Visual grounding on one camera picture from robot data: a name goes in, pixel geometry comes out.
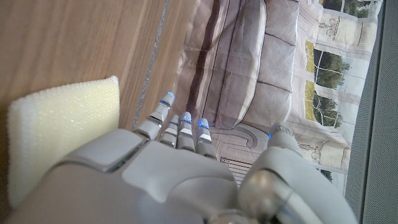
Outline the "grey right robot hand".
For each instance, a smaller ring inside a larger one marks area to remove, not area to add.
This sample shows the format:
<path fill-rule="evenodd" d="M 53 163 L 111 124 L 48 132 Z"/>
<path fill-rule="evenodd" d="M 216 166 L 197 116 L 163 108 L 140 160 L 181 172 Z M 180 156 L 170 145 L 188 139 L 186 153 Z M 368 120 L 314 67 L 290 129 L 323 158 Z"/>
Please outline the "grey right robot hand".
<path fill-rule="evenodd" d="M 208 122 L 162 125 L 167 93 L 135 130 L 116 129 L 58 160 L 8 223 L 356 223 L 344 197 L 301 155 L 285 123 L 241 183 L 216 159 Z"/>

